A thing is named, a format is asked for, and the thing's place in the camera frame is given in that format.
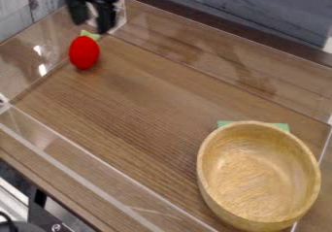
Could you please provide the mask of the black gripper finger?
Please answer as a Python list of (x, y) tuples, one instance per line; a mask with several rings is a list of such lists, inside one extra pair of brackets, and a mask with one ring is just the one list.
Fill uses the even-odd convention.
[(87, 20), (87, 9), (81, 0), (69, 0), (70, 19), (75, 25)]
[(117, 12), (114, 6), (109, 3), (101, 3), (95, 6), (97, 9), (97, 32), (106, 33), (115, 26)]

